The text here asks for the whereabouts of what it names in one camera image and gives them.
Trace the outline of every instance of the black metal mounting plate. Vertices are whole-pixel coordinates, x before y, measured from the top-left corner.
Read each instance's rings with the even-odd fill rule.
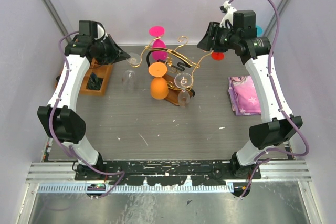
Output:
[[[229,170],[229,162],[223,160],[174,160],[174,161],[105,161],[105,172],[125,171],[120,185],[143,185],[145,178],[148,185],[182,185],[190,175],[193,186],[225,185],[226,179],[237,179]],[[256,172],[254,179],[260,179]],[[114,184],[118,176],[105,175],[91,177],[76,171],[75,180],[107,180]]]

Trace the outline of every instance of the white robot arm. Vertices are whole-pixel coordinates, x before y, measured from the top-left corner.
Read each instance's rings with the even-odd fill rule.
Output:
[[[232,173],[237,177],[246,177],[246,174],[256,164],[259,154],[267,152],[268,148],[282,144],[295,134],[295,129],[284,117],[282,111],[289,115],[297,128],[302,126],[302,119],[300,116],[293,116],[286,103],[272,58],[270,65],[272,78],[283,107],[279,109],[268,75],[271,44],[267,37],[257,37],[255,12],[252,10],[236,11],[228,1],[224,2],[220,9],[225,13],[222,22],[210,22],[205,36],[197,47],[214,52],[226,52],[233,49],[236,55],[240,56],[253,79],[261,104],[263,123],[250,127],[249,141],[233,154],[230,161]]]
[[[99,22],[79,21],[79,34],[66,46],[65,55],[68,62],[58,81],[56,91],[47,106],[40,106],[37,115],[49,137],[57,137],[65,150],[71,150],[97,170],[104,170],[101,155],[91,146],[85,136],[86,125],[76,113],[76,103],[80,86],[93,58],[102,65],[116,63],[130,58],[106,33]],[[54,110],[52,128],[49,127],[51,112]],[[86,164],[79,164],[91,172]]]

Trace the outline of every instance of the pink fabric with pattern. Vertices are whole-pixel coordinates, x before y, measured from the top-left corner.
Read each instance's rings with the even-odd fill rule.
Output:
[[[251,76],[230,77],[228,91],[236,115],[261,114],[259,99]]]

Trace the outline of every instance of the gray tabletop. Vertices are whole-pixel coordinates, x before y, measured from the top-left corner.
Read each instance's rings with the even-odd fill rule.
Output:
[[[140,54],[143,46],[123,49]],[[194,62],[205,55],[196,46],[179,52]],[[248,73],[231,51],[223,61],[202,61],[194,73],[196,96],[186,108],[151,97],[153,77],[145,59],[134,69],[136,89],[126,92],[121,77],[127,69],[132,67],[126,61],[115,64],[105,96],[78,97],[77,113],[86,122],[87,138],[104,159],[230,159],[248,141],[249,127],[261,123],[261,116],[232,112],[227,79]],[[269,157],[286,158],[281,153]],[[49,160],[60,159],[68,158],[54,145]]]

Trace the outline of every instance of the stemmed glass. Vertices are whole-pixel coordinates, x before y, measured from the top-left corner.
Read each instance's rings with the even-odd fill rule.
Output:
[[[174,79],[175,85],[181,89],[178,95],[178,104],[186,107],[190,102],[189,92],[186,90],[193,84],[193,77],[188,73],[179,73]]]
[[[140,55],[135,54],[133,52],[129,53],[130,58],[126,59],[126,61],[132,66],[136,66],[140,64]],[[122,75],[121,82],[126,90],[134,90],[136,84],[136,74],[133,69],[128,69]]]

